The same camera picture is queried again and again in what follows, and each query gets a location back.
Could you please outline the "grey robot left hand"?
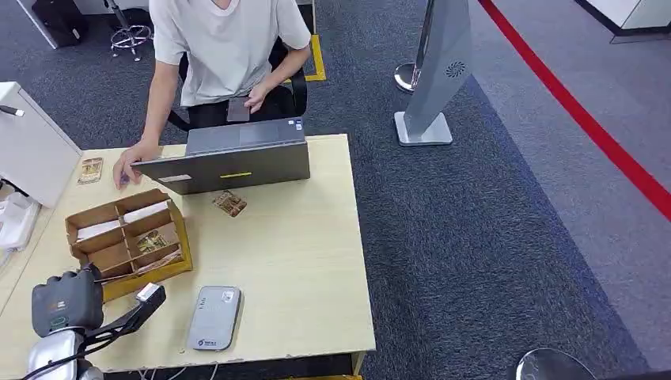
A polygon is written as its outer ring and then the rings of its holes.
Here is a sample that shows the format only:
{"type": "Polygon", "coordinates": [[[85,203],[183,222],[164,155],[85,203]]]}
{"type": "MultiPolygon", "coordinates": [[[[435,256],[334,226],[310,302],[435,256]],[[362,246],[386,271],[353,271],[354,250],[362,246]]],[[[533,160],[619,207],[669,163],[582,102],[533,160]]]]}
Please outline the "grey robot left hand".
{"type": "Polygon", "coordinates": [[[100,270],[86,264],[76,272],[51,276],[32,289],[32,328],[45,337],[64,328],[92,330],[101,327],[103,288],[100,270]]]}

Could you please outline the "person's left hand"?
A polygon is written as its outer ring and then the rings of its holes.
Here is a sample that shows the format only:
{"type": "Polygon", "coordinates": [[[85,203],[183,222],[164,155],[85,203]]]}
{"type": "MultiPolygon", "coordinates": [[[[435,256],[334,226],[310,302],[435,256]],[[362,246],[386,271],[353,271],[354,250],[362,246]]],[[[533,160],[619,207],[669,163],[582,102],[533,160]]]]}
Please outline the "person's left hand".
{"type": "Polygon", "coordinates": [[[248,95],[248,100],[244,103],[244,106],[249,110],[250,114],[260,110],[266,96],[271,90],[272,88],[263,82],[252,88],[248,95]]]}

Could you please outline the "person's right hand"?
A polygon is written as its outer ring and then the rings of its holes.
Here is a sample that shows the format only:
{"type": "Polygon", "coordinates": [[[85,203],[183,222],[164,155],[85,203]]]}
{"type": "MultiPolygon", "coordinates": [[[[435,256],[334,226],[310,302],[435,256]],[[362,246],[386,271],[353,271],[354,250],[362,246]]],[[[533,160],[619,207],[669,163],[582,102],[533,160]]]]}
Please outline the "person's right hand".
{"type": "Polygon", "coordinates": [[[128,184],[139,184],[141,173],[131,166],[136,162],[151,161],[158,157],[161,148],[156,139],[142,138],[139,142],[126,149],[113,166],[113,181],[118,190],[128,184]]]}

